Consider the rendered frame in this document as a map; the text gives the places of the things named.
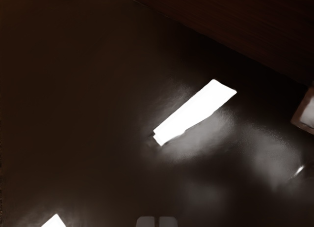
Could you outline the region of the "pale box with brown rim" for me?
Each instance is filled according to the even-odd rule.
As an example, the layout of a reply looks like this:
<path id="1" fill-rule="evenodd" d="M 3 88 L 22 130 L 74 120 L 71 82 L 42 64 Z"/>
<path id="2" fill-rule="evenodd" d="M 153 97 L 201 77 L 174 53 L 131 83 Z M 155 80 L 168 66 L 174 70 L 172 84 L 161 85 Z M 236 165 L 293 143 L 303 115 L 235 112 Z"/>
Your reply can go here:
<path id="1" fill-rule="evenodd" d="M 290 121 L 294 126 L 314 135 L 314 81 Z"/>

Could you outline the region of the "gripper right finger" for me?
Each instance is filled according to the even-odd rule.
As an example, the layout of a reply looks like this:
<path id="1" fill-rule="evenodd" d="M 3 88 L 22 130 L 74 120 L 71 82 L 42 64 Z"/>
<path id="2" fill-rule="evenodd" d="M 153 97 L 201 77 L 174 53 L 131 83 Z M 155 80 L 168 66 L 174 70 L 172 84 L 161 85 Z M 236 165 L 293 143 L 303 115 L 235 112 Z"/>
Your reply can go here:
<path id="1" fill-rule="evenodd" d="M 178 227 L 178 221 L 175 217 L 161 216 L 158 219 L 158 227 Z"/>

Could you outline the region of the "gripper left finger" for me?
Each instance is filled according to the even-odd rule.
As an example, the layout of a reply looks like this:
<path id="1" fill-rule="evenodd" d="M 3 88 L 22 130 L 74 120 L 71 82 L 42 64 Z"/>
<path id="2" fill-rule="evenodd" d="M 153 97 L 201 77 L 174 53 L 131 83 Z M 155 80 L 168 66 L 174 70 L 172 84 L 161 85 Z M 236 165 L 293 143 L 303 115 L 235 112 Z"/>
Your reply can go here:
<path id="1" fill-rule="evenodd" d="M 135 227 L 155 227 L 155 218 L 153 216 L 140 216 Z"/>

